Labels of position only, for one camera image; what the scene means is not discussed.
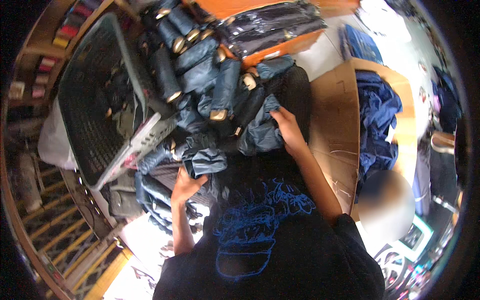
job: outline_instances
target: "plastic basket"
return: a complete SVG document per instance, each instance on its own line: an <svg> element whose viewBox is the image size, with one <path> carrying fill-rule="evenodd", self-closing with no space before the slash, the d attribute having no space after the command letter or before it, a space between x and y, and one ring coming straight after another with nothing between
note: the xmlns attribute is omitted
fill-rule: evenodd
<svg viewBox="0 0 480 300"><path fill-rule="evenodd" d="M123 60L135 92L135 121L142 123L129 140L99 109L98 83ZM141 159L175 129L174 111L156 97L151 77L138 53L127 45L117 17L102 16L88 31L65 68L59 84L60 110L80 173L90 189L99 190ZM148 107L155 114L147 118Z"/></svg>

